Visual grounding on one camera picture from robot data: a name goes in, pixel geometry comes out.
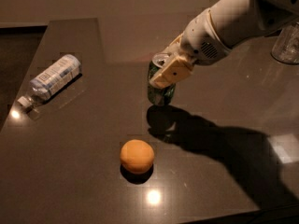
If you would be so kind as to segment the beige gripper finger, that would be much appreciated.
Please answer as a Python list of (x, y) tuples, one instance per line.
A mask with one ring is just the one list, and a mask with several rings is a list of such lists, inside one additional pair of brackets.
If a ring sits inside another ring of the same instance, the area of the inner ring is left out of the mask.
[(180, 54), (180, 41), (182, 35), (178, 35), (163, 51), (162, 54)]
[(156, 89), (164, 89), (186, 79), (193, 70), (193, 65), (189, 63), (188, 58), (177, 53), (171, 55), (158, 53), (153, 57), (152, 62), (158, 70), (149, 80), (149, 84)]

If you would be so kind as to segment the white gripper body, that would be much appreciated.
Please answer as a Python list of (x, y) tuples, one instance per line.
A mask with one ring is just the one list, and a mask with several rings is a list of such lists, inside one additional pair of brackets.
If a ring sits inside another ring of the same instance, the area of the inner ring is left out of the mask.
[(189, 22), (182, 33), (179, 49), (197, 65), (212, 65), (231, 52), (217, 35), (209, 9)]

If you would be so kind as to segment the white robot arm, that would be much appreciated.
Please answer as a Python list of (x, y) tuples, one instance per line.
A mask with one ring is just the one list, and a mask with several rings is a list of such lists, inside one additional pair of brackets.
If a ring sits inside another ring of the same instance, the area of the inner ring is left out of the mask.
[(152, 58), (159, 70), (149, 84), (164, 89), (178, 83), (196, 65), (216, 63), (244, 41), (269, 35), (298, 16), (299, 0), (220, 0)]

